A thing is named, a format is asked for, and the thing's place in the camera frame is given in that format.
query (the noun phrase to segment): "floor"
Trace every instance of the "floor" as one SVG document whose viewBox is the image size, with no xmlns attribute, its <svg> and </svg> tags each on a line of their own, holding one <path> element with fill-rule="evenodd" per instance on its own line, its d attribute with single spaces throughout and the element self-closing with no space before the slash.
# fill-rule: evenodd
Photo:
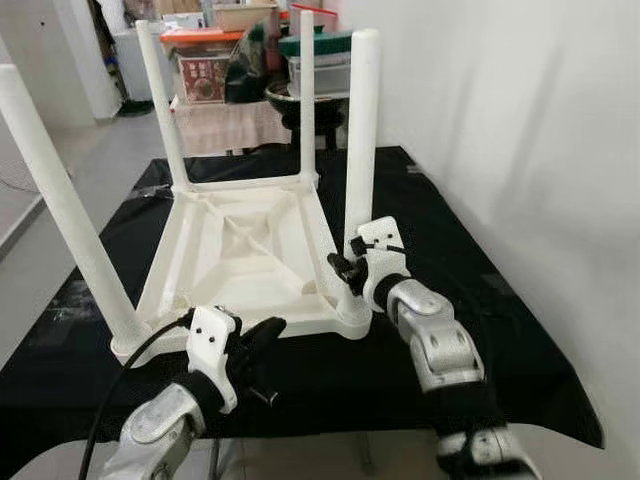
<svg viewBox="0 0 640 480">
<path fill-rule="evenodd" d="M 118 119 L 83 132 L 62 133 L 57 143 L 94 225 L 101 230 L 152 158 L 163 157 L 154 115 Z M 0 262 L 0 367 L 35 322 L 74 266 L 45 210 Z M 546 478 L 601 479 L 615 465 L 611 455 L 545 429 L 514 425 L 518 437 Z M 369 434 L 373 472 L 367 476 L 356 434 L 223 441 L 223 480 L 270 479 L 441 479 L 434 463 L 435 437 L 428 432 Z M 115 443 L 100 445 L 92 478 Z M 69 479 L 77 475 L 83 442 L 60 445 L 26 465 L 14 480 Z M 176 479 L 208 478 L 211 441 L 198 441 Z"/>
<path fill-rule="evenodd" d="M 85 163 L 89 153 L 112 130 L 112 125 L 78 127 L 50 131 L 49 134 L 67 172 L 73 177 Z M 9 149 L 9 161 L 0 169 L 0 261 L 44 209 L 38 192 L 20 153 L 13 144 L 8 128 L 0 124 L 1 143 Z"/>
<path fill-rule="evenodd" d="M 396 431 L 368 434 L 372 470 L 365 473 L 357 451 L 356 434 L 325 434 L 282 439 L 223 440 L 218 461 L 220 480 L 365 480 L 444 479 L 432 451 L 435 438 L 427 432 Z M 209 478 L 211 440 L 199 440 L 174 480 Z M 82 442 L 68 443 L 41 455 L 13 480 L 74 478 L 82 456 Z M 90 479 L 99 478 L 116 444 L 100 445 L 94 455 Z"/>
<path fill-rule="evenodd" d="M 165 156 L 153 114 L 118 118 L 94 128 L 55 132 L 52 137 L 98 231 L 106 225 L 149 161 Z M 0 261 L 3 309 L 0 368 L 74 265 L 45 209 Z"/>
</svg>

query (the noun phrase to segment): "table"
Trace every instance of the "table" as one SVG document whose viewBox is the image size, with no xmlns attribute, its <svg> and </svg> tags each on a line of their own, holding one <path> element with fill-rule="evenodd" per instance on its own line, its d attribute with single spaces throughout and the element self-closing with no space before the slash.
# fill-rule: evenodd
<svg viewBox="0 0 640 480">
<path fill-rule="evenodd" d="M 289 143 L 291 132 L 269 102 L 186 104 L 176 96 L 171 111 L 188 155 Z"/>
<path fill-rule="evenodd" d="M 318 195 L 337 245 L 342 245 L 345 158 L 344 151 L 318 152 L 317 158 Z M 277 150 L 186 162 L 192 181 L 234 180 L 294 173 L 299 153 Z M 101 235 L 134 302 L 171 207 L 169 182 L 166 162 L 153 161 Z M 602 447 L 600 424 L 572 366 L 399 147 L 376 151 L 373 208 L 376 217 L 396 217 L 409 269 L 452 301 L 485 363 L 493 365 L 498 402 L 508 421 Z M 0 420 L 11 435 L 0 455 L 0 478 L 57 444 L 86 438 L 95 408 L 119 370 L 109 340 L 76 270 L 0 372 Z M 99 441 L 117 439 L 128 414 L 183 371 L 186 360 L 184 352 L 163 355 L 129 372 Z M 270 409 L 255 399 L 242 400 L 209 434 L 273 437 L 428 428 L 437 415 L 419 391 L 405 344 L 380 316 L 359 341 L 336 334 L 280 340 L 262 374 L 280 392 L 279 403 Z"/>
</svg>

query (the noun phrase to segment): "red lid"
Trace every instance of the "red lid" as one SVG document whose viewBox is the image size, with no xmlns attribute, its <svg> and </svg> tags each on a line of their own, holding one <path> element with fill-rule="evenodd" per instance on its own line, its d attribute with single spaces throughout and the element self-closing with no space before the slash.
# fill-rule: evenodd
<svg viewBox="0 0 640 480">
<path fill-rule="evenodd" d="M 175 28 L 160 35 L 162 43 L 237 42 L 244 32 L 223 32 L 219 28 Z"/>
<path fill-rule="evenodd" d="M 299 8 L 300 10 L 311 10 L 312 12 L 315 12 L 315 13 L 324 13 L 325 15 L 332 15 L 334 17 L 338 16 L 338 14 L 336 12 L 332 12 L 331 10 L 325 10 L 323 8 L 310 7 L 308 5 L 302 5 L 300 3 L 292 3 L 291 6 L 293 8 Z"/>
</svg>

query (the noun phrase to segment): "cable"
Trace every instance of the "cable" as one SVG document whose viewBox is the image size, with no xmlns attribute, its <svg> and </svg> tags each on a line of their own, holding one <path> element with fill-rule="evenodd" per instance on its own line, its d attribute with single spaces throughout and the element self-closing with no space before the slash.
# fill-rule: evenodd
<svg viewBox="0 0 640 480">
<path fill-rule="evenodd" d="M 176 327 L 185 327 L 189 328 L 191 326 L 191 320 L 193 319 L 194 310 L 191 309 L 189 312 L 180 317 L 178 320 L 171 322 L 164 327 L 160 328 L 157 332 L 154 332 L 149 338 L 147 338 L 142 345 L 138 347 L 138 349 L 129 357 L 129 360 L 122 366 L 122 370 L 116 376 L 113 383 L 109 387 L 107 394 L 102 399 L 102 403 L 98 407 L 98 411 L 96 412 L 96 416 L 93 419 L 93 425 L 91 425 L 91 430 L 89 431 L 89 437 L 87 438 L 87 445 L 84 449 L 84 454 L 82 455 L 82 465 L 80 466 L 80 473 L 78 474 L 78 480 L 86 480 L 87 474 L 89 473 L 89 465 L 91 464 L 91 456 L 93 455 L 93 450 L 96 446 L 96 437 L 98 436 L 98 427 L 100 426 L 100 420 L 102 420 L 102 415 L 104 411 L 109 406 L 111 402 L 111 397 L 113 397 L 114 392 L 120 382 L 124 378 L 127 371 L 133 366 L 134 363 L 140 358 L 140 356 L 149 348 L 149 346 L 155 342 L 159 337 L 167 333 L 169 330 L 172 330 Z"/>
</svg>

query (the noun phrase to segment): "robotic arm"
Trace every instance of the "robotic arm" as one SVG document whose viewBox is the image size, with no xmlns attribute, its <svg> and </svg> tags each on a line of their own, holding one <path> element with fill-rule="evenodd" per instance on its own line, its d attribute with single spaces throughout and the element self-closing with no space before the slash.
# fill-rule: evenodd
<svg viewBox="0 0 640 480">
<path fill-rule="evenodd" d="M 395 220 L 375 220 L 357 233 L 355 261 L 337 254 L 328 261 L 409 346 L 425 399 L 438 412 L 440 467 L 454 479 L 541 479 L 507 428 L 473 338 L 455 320 L 451 302 L 411 278 Z M 170 479 L 193 440 L 211 431 L 208 422 L 236 407 L 237 388 L 270 404 L 275 395 L 256 384 L 253 367 L 285 326 L 270 318 L 240 336 L 238 317 L 222 308 L 195 309 L 189 372 L 131 414 L 100 478 Z"/>
<path fill-rule="evenodd" d="M 173 478 L 193 440 L 211 430 L 219 414 L 236 407 L 234 386 L 271 403 L 275 394 L 257 385 L 253 367 L 285 326 L 274 317 L 240 336 L 238 317 L 220 307 L 196 308 L 187 340 L 189 372 L 129 416 L 100 478 Z"/>
<path fill-rule="evenodd" d="M 541 479 L 507 428 L 473 338 L 455 320 L 451 302 L 411 278 L 395 220 L 375 220 L 357 233 L 354 262 L 337 254 L 328 261 L 409 346 L 422 392 L 442 412 L 434 422 L 440 467 L 452 478 Z"/>
</svg>

